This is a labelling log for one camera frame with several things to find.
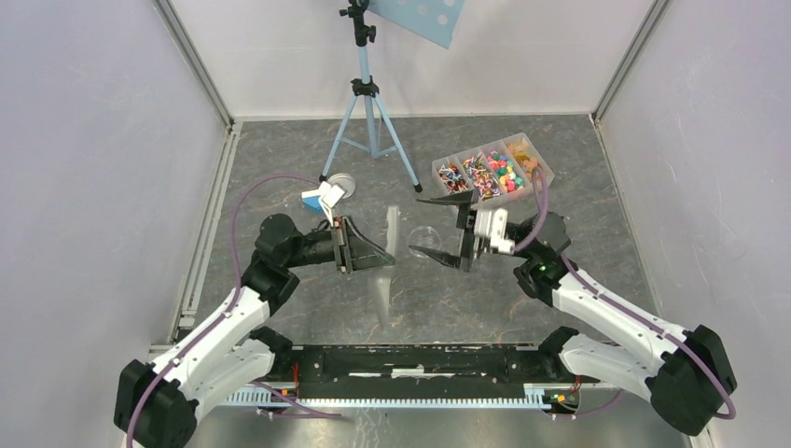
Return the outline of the blue white toy block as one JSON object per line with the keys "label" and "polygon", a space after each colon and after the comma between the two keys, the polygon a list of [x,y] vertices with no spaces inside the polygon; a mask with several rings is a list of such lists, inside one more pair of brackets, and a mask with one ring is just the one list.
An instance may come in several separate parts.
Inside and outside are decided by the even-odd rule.
{"label": "blue white toy block", "polygon": [[320,202],[321,192],[318,189],[303,191],[301,193],[301,200],[306,209],[310,209],[315,213],[323,214],[324,209]]}

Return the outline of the light blue perforated board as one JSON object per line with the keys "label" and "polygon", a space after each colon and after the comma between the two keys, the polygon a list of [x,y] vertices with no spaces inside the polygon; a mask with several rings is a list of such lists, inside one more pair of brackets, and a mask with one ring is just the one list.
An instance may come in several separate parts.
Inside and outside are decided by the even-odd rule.
{"label": "light blue perforated board", "polygon": [[465,0],[371,0],[368,11],[448,49],[464,5]]}

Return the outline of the round metal lid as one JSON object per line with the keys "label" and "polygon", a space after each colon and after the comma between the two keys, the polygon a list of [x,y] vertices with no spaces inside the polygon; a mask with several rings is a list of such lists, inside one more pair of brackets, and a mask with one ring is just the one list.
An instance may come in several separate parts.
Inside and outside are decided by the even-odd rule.
{"label": "round metal lid", "polygon": [[356,181],[349,174],[334,174],[328,178],[327,182],[330,185],[340,187],[344,191],[343,200],[351,198],[356,191]]}

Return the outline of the light blue tripod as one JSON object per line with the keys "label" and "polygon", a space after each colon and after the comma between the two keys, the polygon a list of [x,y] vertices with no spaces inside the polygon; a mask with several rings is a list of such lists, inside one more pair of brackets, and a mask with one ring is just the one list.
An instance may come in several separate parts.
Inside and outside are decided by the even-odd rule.
{"label": "light blue tripod", "polygon": [[[407,151],[396,132],[394,123],[381,98],[380,88],[375,83],[373,75],[370,72],[368,45],[375,42],[377,28],[375,25],[366,23],[365,15],[369,5],[369,1],[351,0],[348,2],[346,8],[339,11],[339,15],[342,18],[350,19],[353,23],[354,43],[357,47],[360,76],[350,81],[352,89],[351,100],[342,117],[330,152],[318,179],[320,181],[328,180],[329,171],[336,157],[338,148],[341,144],[346,144],[365,151],[373,160],[396,153],[402,160],[414,190],[417,193],[421,193],[423,191],[423,185],[419,180],[418,173],[409,160]],[[363,102],[365,108],[365,120],[368,132],[368,142],[366,144],[356,142],[344,136],[351,115],[359,101]]]}

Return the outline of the clear compartment candy tray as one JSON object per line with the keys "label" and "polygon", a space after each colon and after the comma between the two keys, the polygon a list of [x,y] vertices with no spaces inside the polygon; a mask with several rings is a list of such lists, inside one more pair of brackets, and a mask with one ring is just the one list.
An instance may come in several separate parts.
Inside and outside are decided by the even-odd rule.
{"label": "clear compartment candy tray", "polygon": [[526,133],[517,133],[472,147],[431,164],[431,175],[445,194],[474,191],[477,206],[496,208],[533,194],[542,185],[542,170],[549,186],[555,174]]}

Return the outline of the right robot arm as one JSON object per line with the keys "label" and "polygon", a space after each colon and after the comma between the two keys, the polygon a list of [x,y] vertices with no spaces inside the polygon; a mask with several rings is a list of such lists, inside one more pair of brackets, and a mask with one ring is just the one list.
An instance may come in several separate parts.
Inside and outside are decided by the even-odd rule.
{"label": "right robot arm", "polygon": [[609,338],[600,343],[561,327],[541,344],[541,373],[551,381],[569,374],[609,383],[648,402],[677,431],[698,436],[713,419],[732,420],[737,380],[719,334],[704,325],[687,329],[620,297],[570,260],[563,216],[538,194],[538,212],[513,222],[505,208],[478,209],[473,190],[431,198],[452,206],[462,231],[459,252],[424,247],[440,264],[465,272],[483,253],[521,259],[513,274],[526,296],[571,315]]}

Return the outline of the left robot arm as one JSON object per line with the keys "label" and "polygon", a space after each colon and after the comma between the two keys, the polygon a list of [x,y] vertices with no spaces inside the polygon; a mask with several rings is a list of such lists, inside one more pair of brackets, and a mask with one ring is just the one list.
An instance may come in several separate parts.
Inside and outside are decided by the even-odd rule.
{"label": "left robot arm", "polygon": [[181,342],[150,362],[121,372],[114,410],[129,447],[184,447],[203,418],[265,375],[293,368],[289,342],[266,327],[298,287],[297,267],[330,263],[340,273],[394,266],[398,211],[387,216],[385,245],[367,238],[348,216],[308,233],[286,214],[265,218],[250,264],[217,308]]}

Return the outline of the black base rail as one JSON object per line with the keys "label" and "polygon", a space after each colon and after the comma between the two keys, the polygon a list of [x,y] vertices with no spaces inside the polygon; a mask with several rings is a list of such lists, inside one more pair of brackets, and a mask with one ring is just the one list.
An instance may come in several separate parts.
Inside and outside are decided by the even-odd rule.
{"label": "black base rail", "polygon": [[301,399],[517,399],[525,385],[592,385],[536,345],[305,344],[277,353],[260,382]]}

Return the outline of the clear round jar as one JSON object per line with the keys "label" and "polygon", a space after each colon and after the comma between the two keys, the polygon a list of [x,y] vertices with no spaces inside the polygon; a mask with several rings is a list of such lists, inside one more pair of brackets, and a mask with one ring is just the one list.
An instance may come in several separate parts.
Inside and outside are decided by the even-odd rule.
{"label": "clear round jar", "polygon": [[431,226],[418,226],[409,233],[408,249],[412,256],[419,259],[427,259],[427,256],[415,246],[424,247],[432,250],[442,248],[442,239],[439,232]]}

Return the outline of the clear plastic scoop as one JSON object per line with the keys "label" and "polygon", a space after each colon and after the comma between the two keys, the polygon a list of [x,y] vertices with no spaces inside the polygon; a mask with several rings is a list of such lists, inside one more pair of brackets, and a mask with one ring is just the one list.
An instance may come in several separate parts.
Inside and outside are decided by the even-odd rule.
{"label": "clear plastic scoop", "polygon": [[[386,229],[386,247],[385,251],[391,255],[396,255],[398,247],[398,223],[399,223],[399,208],[397,205],[390,205],[387,210],[387,229]],[[389,321],[389,307],[390,307],[390,288],[392,284],[395,266],[386,266],[378,269],[369,281],[369,290],[372,295],[373,305],[378,317],[378,321],[382,327],[386,326]]]}

